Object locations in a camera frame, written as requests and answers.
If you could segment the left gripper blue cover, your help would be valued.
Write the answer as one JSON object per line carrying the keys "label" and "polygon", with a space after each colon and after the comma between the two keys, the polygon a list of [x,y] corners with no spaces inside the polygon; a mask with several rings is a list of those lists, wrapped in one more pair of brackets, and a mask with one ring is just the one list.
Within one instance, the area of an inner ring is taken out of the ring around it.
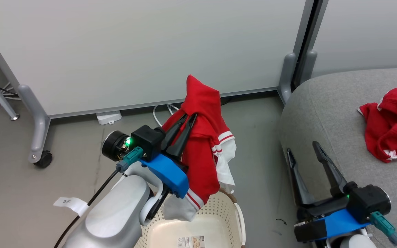
{"label": "left gripper blue cover", "polygon": [[[189,140],[192,128],[197,119],[197,113],[188,116],[183,114],[166,132],[161,150],[167,155],[180,159]],[[158,154],[150,161],[141,158],[142,165],[167,185],[170,191],[178,198],[183,199],[189,191],[189,180],[186,173],[169,157]]]}

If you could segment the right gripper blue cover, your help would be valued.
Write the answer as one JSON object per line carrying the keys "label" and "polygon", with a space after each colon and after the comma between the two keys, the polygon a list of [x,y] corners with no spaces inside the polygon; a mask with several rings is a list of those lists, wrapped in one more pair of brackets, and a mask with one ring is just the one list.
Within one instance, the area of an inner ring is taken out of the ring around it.
{"label": "right gripper blue cover", "polygon": [[286,153],[293,196],[296,205],[302,206],[297,210],[297,219],[300,223],[294,226],[296,240],[303,243],[326,240],[368,226],[369,222],[359,223],[346,209],[349,199],[345,196],[344,187],[348,182],[342,173],[319,142],[313,141],[312,146],[328,178],[330,194],[335,198],[315,203],[314,196],[309,193],[299,172],[299,165],[291,149],[288,148]]}

